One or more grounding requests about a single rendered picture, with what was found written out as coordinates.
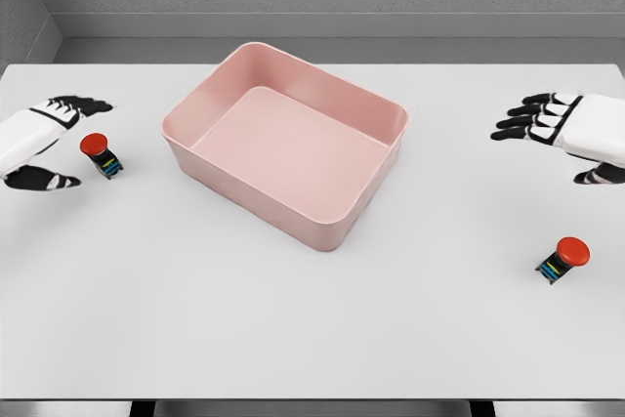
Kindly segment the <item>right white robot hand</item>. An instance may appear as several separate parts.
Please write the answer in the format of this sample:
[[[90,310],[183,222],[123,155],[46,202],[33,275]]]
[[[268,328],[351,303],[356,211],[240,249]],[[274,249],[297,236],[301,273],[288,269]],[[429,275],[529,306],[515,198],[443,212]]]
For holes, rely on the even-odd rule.
[[[507,115],[491,140],[532,141],[595,162],[574,177],[578,185],[625,184],[625,100],[542,93],[523,98]]]

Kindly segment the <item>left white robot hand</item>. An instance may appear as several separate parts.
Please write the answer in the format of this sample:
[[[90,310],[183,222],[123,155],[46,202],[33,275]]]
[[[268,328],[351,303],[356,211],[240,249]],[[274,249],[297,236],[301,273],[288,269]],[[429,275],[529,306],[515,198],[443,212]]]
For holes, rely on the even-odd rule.
[[[111,110],[113,106],[102,100],[59,96],[15,112],[0,122],[0,180],[9,188],[30,191],[80,186],[75,177],[32,166],[29,161],[80,120]]]

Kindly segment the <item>pink rectangular plastic basket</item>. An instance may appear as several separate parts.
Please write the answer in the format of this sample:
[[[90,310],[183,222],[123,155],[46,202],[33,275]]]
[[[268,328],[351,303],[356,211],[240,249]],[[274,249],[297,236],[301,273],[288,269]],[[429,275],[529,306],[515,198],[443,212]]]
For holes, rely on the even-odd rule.
[[[181,170],[318,251],[336,249],[394,165],[404,107],[261,42],[163,118]]]

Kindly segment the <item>red button industrial switch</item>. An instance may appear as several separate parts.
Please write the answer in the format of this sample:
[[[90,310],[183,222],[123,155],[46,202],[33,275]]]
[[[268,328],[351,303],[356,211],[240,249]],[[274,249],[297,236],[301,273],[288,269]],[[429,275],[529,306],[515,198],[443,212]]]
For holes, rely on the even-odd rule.
[[[535,270],[553,285],[573,268],[586,265],[590,257],[590,248],[584,241],[577,237],[566,236],[558,241],[555,251]]]
[[[92,133],[80,142],[80,150],[94,163],[98,171],[108,180],[123,169],[118,157],[108,148],[108,140],[104,134]]]

